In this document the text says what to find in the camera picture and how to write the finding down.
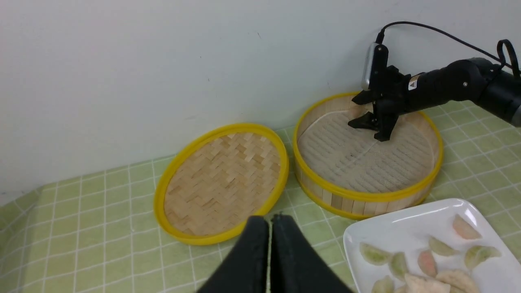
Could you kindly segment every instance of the bamboo steamer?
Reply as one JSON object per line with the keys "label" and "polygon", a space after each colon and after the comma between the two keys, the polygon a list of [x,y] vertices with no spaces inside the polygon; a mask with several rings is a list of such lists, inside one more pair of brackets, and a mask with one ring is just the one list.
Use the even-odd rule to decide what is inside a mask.
{"label": "bamboo steamer", "polygon": [[400,116],[387,142],[374,131],[353,129],[351,119],[372,111],[357,93],[339,94],[308,109],[293,134],[295,175],[324,209],[364,219],[417,205],[441,168],[443,143],[422,112]]}

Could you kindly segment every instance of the yellow rim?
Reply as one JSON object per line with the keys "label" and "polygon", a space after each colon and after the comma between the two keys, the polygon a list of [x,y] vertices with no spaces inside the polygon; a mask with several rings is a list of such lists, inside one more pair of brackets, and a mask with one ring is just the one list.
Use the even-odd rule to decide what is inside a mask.
{"label": "yellow rim", "polygon": [[[367,218],[371,218],[371,217],[374,217],[374,216],[364,216],[364,215],[360,215],[360,214],[352,214],[352,213],[348,213],[346,211],[343,211],[343,210],[339,210],[339,209],[335,209],[334,207],[332,207],[331,205],[329,204],[326,204],[324,201],[322,201],[320,198],[318,198],[316,195],[314,195],[307,187],[305,187],[302,182],[300,181],[300,179],[297,178],[297,181],[300,183],[300,187],[302,188],[302,190],[304,191],[304,193],[312,200],[314,201],[316,204],[318,204],[319,206],[321,206],[323,209],[325,209],[326,211],[329,211],[335,215],[339,215],[341,217],[346,217],[346,218],[350,218],[350,219],[353,219],[353,220],[363,220],[363,219],[367,219]],[[430,194],[430,190],[432,189],[432,186],[429,188],[429,192],[426,192],[424,196],[422,196],[417,202],[415,202],[413,204],[413,206],[415,205],[419,205],[421,204]]]}
{"label": "yellow rim", "polygon": [[[326,189],[326,190],[330,191],[331,193],[334,193],[335,195],[349,198],[352,200],[368,201],[368,202],[395,201],[395,200],[400,200],[402,198],[406,198],[406,197],[410,196],[412,193],[415,193],[415,192],[419,191],[420,189],[425,188],[428,184],[430,184],[434,180],[434,178],[440,171],[441,163],[443,162],[443,141],[441,139],[440,132],[438,131],[438,129],[436,128],[436,126],[434,125],[432,120],[427,115],[425,115],[423,112],[419,112],[419,113],[429,123],[429,125],[435,132],[436,137],[438,138],[438,147],[440,150],[440,155],[438,157],[438,160],[436,161],[434,169],[429,173],[429,175],[427,175],[427,177],[425,177],[420,182],[418,182],[410,187],[407,187],[402,190],[394,191],[394,192],[384,192],[384,193],[368,193],[368,192],[359,192],[359,191],[349,190],[349,189],[342,188],[340,186],[336,186],[330,182],[327,182],[326,180],[324,180],[323,178],[318,176],[318,174],[316,174],[313,170],[311,170],[311,168],[309,166],[307,166],[307,164],[304,162],[304,159],[302,158],[302,155],[300,154],[300,151],[299,151],[299,148],[297,145],[297,137],[296,137],[296,134],[298,132],[298,129],[299,129],[300,124],[302,123],[302,120],[304,119],[304,117],[306,117],[316,107],[318,107],[330,100],[334,100],[334,99],[338,99],[338,98],[350,96],[350,95],[356,95],[358,93],[359,92],[341,93],[341,94],[337,94],[334,96],[330,96],[330,97],[314,104],[302,115],[302,117],[300,117],[299,122],[297,123],[297,125],[295,127],[295,131],[293,133],[293,139],[292,139],[293,153],[295,154],[295,163],[300,166],[300,168],[302,169],[302,172],[304,172],[314,183],[318,184],[323,189]],[[324,207],[325,209],[333,212],[331,210],[331,209],[333,209],[332,207],[327,208],[327,205],[320,204],[319,202],[317,202],[317,203],[320,206]],[[346,213],[346,214],[350,215],[349,217],[351,217],[351,218],[353,218],[353,216],[359,217],[359,215],[353,215],[350,213]]]}
{"label": "yellow rim", "polygon": [[246,224],[246,220],[236,227],[224,231],[223,233],[209,235],[209,236],[196,236],[183,233],[177,229],[175,229],[168,221],[165,215],[165,194],[172,179],[173,175],[176,173],[177,168],[181,166],[181,164],[196,150],[207,144],[208,142],[225,135],[229,135],[231,133],[237,132],[252,132],[261,136],[268,138],[277,148],[277,151],[281,158],[281,169],[279,174],[279,179],[273,189],[273,192],[260,207],[260,209],[254,215],[265,215],[271,210],[271,208],[275,205],[280,195],[282,194],[284,187],[286,186],[286,181],[288,180],[289,174],[289,159],[288,154],[286,152],[286,148],[284,147],[284,143],[280,139],[280,137],[271,129],[264,127],[262,125],[257,124],[233,124],[227,125],[221,128],[217,128],[209,133],[201,136],[196,139],[192,143],[190,143],[187,147],[185,147],[179,154],[172,160],[172,162],[168,165],[166,171],[161,176],[159,183],[157,185],[155,197],[154,197],[154,213],[157,219],[157,222],[165,230],[168,234],[174,236],[181,242],[190,245],[211,245],[219,242],[226,241],[230,238],[233,238],[241,233],[244,225]]}

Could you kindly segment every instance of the black cable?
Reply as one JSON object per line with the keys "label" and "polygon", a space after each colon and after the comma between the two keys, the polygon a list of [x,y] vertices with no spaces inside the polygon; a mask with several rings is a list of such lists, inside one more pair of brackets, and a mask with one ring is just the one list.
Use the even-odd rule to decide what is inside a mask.
{"label": "black cable", "polygon": [[[480,48],[478,48],[478,47],[476,47],[474,45],[471,45],[471,44],[469,44],[469,43],[467,43],[467,42],[465,42],[465,41],[463,41],[463,40],[461,40],[459,38],[456,38],[455,36],[453,36],[453,35],[451,35],[451,34],[449,34],[447,32],[444,32],[444,31],[442,31],[440,29],[437,29],[435,27],[431,27],[431,26],[428,26],[428,25],[424,25],[422,23],[417,23],[417,22],[412,22],[412,21],[396,21],[396,22],[391,22],[391,23],[387,24],[378,33],[378,36],[376,37],[376,43],[381,44],[383,42],[384,31],[386,30],[386,28],[388,28],[390,26],[395,26],[395,25],[411,25],[411,26],[422,27],[422,28],[433,30],[435,32],[439,32],[439,33],[441,33],[443,35],[448,36],[449,38],[453,39],[454,41],[456,41],[458,43],[461,43],[461,44],[463,44],[463,45],[465,45],[465,46],[467,46],[469,48],[472,48],[472,49],[474,49],[474,50],[476,50],[476,51],[478,51],[478,52],[480,52],[480,53],[482,53],[482,54],[484,54],[484,55],[486,55],[486,56],[496,60],[497,62],[500,62],[500,63],[502,62],[499,58],[497,58],[496,56],[488,53],[487,51],[485,51],[483,49],[480,49]],[[510,65],[508,63],[505,63],[505,66],[510,68],[510,69],[513,69],[512,65]]]}

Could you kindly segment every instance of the pink dumpling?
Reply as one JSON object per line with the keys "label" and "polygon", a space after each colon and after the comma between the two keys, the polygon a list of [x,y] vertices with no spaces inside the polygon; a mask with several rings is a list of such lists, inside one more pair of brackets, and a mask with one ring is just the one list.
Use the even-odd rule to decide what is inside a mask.
{"label": "pink dumpling", "polygon": [[481,234],[476,231],[467,221],[465,221],[460,215],[456,215],[456,218],[452,222],[452,228],[458,235],[463,239],[479,239]]}
{"label": "pink dumpling", "polygon": [[420,252],[420,255],[418,256],[418,266],[421,271],[429,277],[434,278],[438,273],[436,270],[436,261],[434,260],[430,250]]}

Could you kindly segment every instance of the warning label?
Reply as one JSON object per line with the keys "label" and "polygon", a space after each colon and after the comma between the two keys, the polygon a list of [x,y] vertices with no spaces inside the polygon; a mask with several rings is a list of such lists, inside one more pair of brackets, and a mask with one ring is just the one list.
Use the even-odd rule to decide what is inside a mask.
{"label": "warning label", "polygon": [[410,91],[416,89],[416,87],[418,86],[418,77],[420,77],[420,75],[415,75],[411,77],[411,80],[409,80],[409,86],[407,88]]}

